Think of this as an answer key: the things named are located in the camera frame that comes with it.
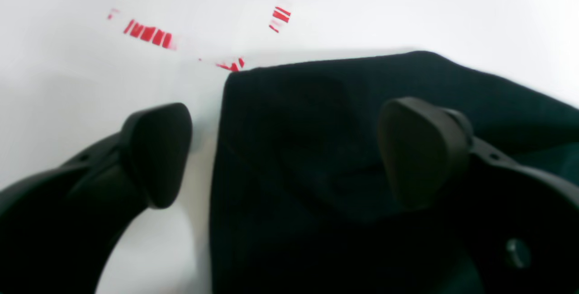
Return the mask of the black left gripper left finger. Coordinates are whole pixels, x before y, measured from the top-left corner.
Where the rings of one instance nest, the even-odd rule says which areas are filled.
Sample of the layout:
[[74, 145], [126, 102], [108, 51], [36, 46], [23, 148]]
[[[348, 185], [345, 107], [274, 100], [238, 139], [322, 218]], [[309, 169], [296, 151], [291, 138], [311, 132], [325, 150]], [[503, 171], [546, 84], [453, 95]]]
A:
[[1, 292], [94, 294], [130, 223], [174, 203], [192, 136], [184, 104], [137, 111], [119, 133], [3, 189]]

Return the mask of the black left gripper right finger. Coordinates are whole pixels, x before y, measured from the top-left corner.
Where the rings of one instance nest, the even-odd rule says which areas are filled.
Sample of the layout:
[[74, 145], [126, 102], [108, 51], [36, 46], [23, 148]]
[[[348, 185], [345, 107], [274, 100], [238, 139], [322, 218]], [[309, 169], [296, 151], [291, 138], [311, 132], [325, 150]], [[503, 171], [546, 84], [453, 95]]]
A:
[[578, 292], [578, 187], [477, 138], [459, 111], [413, 97], [385, 102], [378, 144], [389, 185], [411, 211], [438, 212], [484, 294]]

